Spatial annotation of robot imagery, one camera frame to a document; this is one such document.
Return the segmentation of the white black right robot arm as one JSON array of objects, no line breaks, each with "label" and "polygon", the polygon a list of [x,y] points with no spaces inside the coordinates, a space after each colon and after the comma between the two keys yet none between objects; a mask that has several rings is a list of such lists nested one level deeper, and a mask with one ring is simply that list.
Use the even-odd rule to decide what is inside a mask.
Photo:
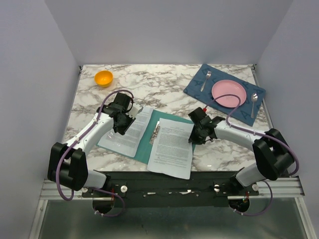
[{"label": "white black right robot arm", "polygon": [[274,128],[267,132],[240,128],[222,117],[211,119],[200,107],[188,116],[193,122],[190,143],[202,145],[223,139],[254,153],[256,162],[239,170],[226,182],[229,191],[235,195],[241,195],[255,182],[277,180],[296,161],[281,133]]}]

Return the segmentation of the orange plastic bowl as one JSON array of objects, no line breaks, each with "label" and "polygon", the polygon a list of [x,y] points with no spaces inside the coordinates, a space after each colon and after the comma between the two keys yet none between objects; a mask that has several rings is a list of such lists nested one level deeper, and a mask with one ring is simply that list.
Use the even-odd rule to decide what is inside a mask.
[{"label": "orange plastic bowl", "polygon": [[100,71],[94,76],[94,81],[98,86],[106,88],[112,84],[113,74],[107,70]]}]

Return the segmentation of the blue fabric placemat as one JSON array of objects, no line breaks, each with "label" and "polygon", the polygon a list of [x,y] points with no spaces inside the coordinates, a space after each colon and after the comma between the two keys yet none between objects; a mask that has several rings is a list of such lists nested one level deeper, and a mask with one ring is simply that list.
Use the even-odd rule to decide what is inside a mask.
[{"label": "blue fabric placemat", "polygon": [[[208,71],[211,71],[211,76],[207,80],[205,88],[203,92],[200,91],[200,88],[202,84],[204,83],[206,73]],[[187,95],[199,100],[200,102],[219,110],[225,114],[229,114],[232,109],[234,108],[226,108],[221,105],[219,105],[216,100],[212,97],[212,87],[213,85],[221,80],[232,80],[235,81],[243,86],[247,93],[247,98],[244,104],[239,106],[239,108],[232,114],[232,117],[249,125],[252,126],[254,124],[254,121],[256,119],[257,113],[259,111],[259,108],[262,104],[262,100],[265,96],[266,90],[263,88],[260,88],[256,85],[253,85],[249,82],[243,81],[239,78],[236,78],[230,74],[227,74],[223,71],[220,71],[216,68],[213,68],[207,64],[203,64],[200,69],[197,71],[193,79],[190,81],[190,83],[187,85],[187,87],[183,90],[184,93]],[[252,102],[251,102],[251,96],[253,93],[257,93],[258,100],[255,103],[254,106],[254,113],[255,117],[251,118],[251,111],[252,111]]]}]

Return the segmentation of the single printed paper sheet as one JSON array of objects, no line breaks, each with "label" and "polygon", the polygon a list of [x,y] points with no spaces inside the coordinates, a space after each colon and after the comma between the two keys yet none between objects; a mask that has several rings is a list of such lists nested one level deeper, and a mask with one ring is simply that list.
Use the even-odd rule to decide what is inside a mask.
[{"label": "single printed paper sheet", "polygon": [[135,157],[140,141],[150,122],[153,110],[153,108],[144,107],[137,114],[136,120],[126,131],[125,135],[120,135],[111,130],[102,136],[97,146],[127,157]]}]

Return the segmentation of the printed white paper sheets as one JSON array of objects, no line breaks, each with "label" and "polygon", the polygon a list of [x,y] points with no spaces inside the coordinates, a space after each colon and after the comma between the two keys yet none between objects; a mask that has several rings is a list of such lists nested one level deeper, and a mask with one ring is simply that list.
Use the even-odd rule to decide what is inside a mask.
[{"label": "printed white paper sheets", "polygon": [[190,179],[193,148],[188,139],[193,125],[162,118],[159,125],[147,170],[179,179]]}]

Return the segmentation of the silver folder clip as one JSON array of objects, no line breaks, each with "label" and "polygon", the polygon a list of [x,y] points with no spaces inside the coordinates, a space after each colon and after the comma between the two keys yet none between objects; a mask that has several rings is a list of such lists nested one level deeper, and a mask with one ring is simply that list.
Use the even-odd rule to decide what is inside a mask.
[{"label": "silver folder clip", "polygon": [[158,132],[160,130],[160,122],[157,121],[157,124],[152,132],[152,135],[151,135],[151,138],[150,138],[150,144],[153,145],[154,143],[154,140],[156,139],[157,135],[158,135]]}]

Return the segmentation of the silver fork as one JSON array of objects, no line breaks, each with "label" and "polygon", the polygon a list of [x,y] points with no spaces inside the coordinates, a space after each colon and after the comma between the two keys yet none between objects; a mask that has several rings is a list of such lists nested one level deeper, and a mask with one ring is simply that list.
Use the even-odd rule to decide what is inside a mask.
[{"label": "silver fork", "polygon": [[207,80],[210,78],[211,76],[211,71],[208,71],[206,73],[206,76],[205,76],[205,80],[204,80],[204,83],[202,84],[201,88],[200,88],[200,91],[203,92],[204,88],[205,88],[205,85],[206,85],[206,82]]}]

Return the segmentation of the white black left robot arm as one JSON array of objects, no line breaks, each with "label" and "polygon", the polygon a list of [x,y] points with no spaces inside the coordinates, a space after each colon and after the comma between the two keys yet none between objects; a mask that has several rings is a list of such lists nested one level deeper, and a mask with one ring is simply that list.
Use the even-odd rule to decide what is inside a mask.
[{"label": "white black left robot arm", "polygon": [[110,131],[124,135],[143,107],[134,103],[134,96],[128,90],[116,90],[106,96],[115,95],[109,104],[103,101],[93,119],[66,143],[55,143],[50,152],[47,178],[57,185],[79,191],[93,188],[98,196],[110,193],[111,185],[107,175],[88,169],[86,156],[102,136]]}]

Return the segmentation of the aluminium extrusion rail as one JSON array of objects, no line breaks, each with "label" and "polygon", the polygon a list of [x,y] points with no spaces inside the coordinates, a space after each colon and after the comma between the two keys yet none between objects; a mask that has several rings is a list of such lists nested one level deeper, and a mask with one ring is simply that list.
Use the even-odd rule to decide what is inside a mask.
[{"label": "aluminium extrusion rail", "polygon": [[[299,198],[305,195],[301,182],[298,177],[295,178],[279,178],[276,181],[267,180],[270,185],[273,198]],[[259,187],[259,195],[249,197],[254,199],[270,198],[270,190],[265,182],[257,182]],[[40,193],[40,200],[61,200],[56,184],[49,180],[44,180]]]}]

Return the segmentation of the silver spoon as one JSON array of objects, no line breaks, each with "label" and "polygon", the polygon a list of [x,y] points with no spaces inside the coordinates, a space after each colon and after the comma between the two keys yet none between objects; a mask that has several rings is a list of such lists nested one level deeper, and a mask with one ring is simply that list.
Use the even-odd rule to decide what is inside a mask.
[{"label": "silver spoon", "polygon": [[257,100],[258,100],[257,93],[253,93],[252,96],[251,96],[251,102],[252,102],[251,118],[252,119],[255,117],[254,106],[255,106],[255,103],[257,102]]}]

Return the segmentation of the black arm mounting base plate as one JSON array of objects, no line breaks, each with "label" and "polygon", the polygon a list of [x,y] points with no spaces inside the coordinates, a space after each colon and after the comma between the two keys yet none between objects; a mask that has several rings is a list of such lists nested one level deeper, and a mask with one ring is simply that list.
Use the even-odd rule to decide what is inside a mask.
[{"label": "black arm mounting base plate", "polygon": [[118,194],[126,208],[137,207],[228,207],[229,201],[257,196],[252,185],[235,182],[234,171],[191,172],[179,179],[152,172],[107,172],[103,190]]}]

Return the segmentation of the pink plate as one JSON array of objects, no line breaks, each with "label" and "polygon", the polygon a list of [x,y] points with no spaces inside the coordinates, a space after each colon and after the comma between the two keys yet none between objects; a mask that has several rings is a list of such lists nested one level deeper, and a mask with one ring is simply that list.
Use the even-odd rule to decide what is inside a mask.
[{"label": "pink plate", "polygon": [[239,101],[240,106],[245,103],[247,93],[243,86],[232,80],[221,80],[212,87],[212,97],[226,108],[235,108]]}]

